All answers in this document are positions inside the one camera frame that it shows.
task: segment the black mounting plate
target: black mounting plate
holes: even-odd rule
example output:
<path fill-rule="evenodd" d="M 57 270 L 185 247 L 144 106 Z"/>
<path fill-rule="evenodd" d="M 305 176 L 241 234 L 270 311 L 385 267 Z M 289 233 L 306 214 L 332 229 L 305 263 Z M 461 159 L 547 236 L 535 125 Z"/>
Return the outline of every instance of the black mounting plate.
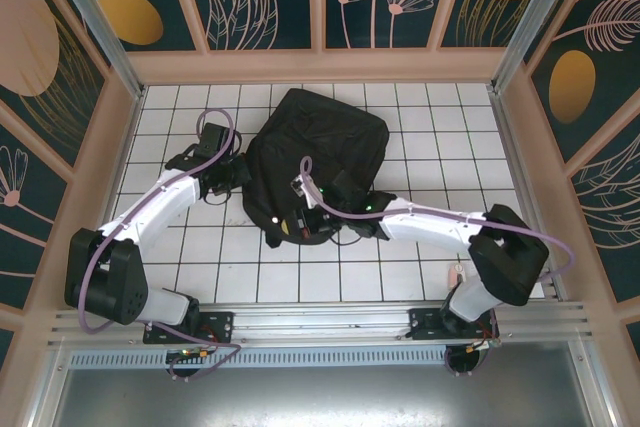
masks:
<path fill-rule="evenodd" d="M 211 342 L 211 334 L 208 329 L 204 328 L 204 326 L 206 326 L 213 331 L 218 342 L 223 344 L 231 342 L 231 334 L 233 333 L 233 312 L 200 312 L 199 320 L 201 328 L 196 332 L 194 337 Z M 149 345 L 173 345 L 184 344 L 187 341 L 176 335 L 169 334 L 152 324 L 151 330 L 145 329 L 142 342 Z"/>
<path fill-rule="evenodd" d="M 413 340 L 482 339 L 483 333 L 480 323 L 491 332 L 491 314 L 485 312 L 476 322 L 466 324 L 458 334 L 452 334 L 445 329 L 440 319 L 439 308 L 411 309 L 409 310 L 411 330 L 406 334 L 406 337 Z M 496 325 L 496 338 L 499 336 L 500 332 Z"/>

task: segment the white tiled floor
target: white tiled floor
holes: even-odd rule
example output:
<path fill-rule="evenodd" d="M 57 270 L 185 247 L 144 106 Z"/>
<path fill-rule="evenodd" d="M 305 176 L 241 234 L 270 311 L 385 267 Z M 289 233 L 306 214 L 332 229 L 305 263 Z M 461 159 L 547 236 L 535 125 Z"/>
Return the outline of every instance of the white tiled floor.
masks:
<path fill-rule="evenodd" d="M 196 142 L 195 121 L 205 106 L 228 109 L 246 149 L 286 92 L 301 87 L 150 87 L 116 213 L 151 187 L 163 162 Z M 391 136 L 376 189 L 439 208 L 486 211 L 500 202 L 520 212 L 484 85 L 303 87 L 385 120 Z M 213 115 L 209 120 L 220 121 Z M 336 236 L 341 243 L 356 238 L 348 229 Z M 200 202 L 175 219 L 143 260 L 154 287 L 176 289 L 205 303 L 235 303 L 442 300 L 447 271 L 460 259 L 427 244 L 376 239 L 341 247 L 330 242 L 314 247 L 283 243 L 271 249 L 245 214 L 241 194 L 234 193 L 226 204 Z M 462 261 L 473 273 L 471 262 Z M 541 295 L 540 289 L 534 292 Z"/>

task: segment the beige circle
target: beige circle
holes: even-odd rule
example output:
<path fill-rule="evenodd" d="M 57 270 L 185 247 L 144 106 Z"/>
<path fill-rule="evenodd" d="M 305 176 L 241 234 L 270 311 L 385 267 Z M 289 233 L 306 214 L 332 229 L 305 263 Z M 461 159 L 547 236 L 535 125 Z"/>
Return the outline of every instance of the beige circle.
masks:
<path fill-rule="evenodd" d="M 98 0 L 98 4 L 119 39 L 149 45 L 162 37 L 162 19 L 148 0 Z"/>
<path fill-rule="evenodd" d="M 59 54 L 56 20 L 45 0 L 0 0 L 0 85 L 40 95 L 56 76 Z"/>
<path fill-rule="evenodd" d="M 579 50 L 565 52 L 558 59 L 549 82 L 551 113 L 563 124 L 582 115 L 596 85 L 596 68 L 591 58 Z"/>

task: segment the metal grate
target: metal grate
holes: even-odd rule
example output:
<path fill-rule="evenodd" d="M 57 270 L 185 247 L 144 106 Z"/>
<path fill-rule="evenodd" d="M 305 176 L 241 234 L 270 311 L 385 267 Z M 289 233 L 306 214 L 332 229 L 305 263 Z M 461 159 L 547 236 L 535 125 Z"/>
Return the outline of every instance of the metal grate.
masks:
<path fill-rule="evenodd" d="M 226 368 L 346 367 L 371 365 L 442 364 L 444 346 L 338 347 L 297 349 L 244 349 L 226 362 Z M 71 370 L 166 369 L 168 350 L 76 351 Z M 209 366 L 222 359 L 224 352 L 203 359 L 189 359 L 175 368 Z"/>

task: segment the black backpack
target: black backpack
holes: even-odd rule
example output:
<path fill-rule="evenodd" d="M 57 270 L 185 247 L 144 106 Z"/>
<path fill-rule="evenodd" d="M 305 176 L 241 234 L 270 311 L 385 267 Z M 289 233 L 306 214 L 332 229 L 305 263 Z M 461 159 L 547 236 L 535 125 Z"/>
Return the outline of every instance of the black backpack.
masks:
<path fill-rule="evenodd" d="M 313 92 L 291 89 L 247 149 L 251 181 L 242 188 L 244 210 L 265 232 L 271 247 L 283 240 L 321 244 L 338 227 L 309 234 L 301 225 L 300 212 L 307 209 L 306 201 L 291 186 L 300 173 L 301 159 L 306 155 L 313 159 L 311 176 L 318 187 L 346 173 L 367 192 L 384 160 L 388 140 L 386 123 L 375 115 Z"/>

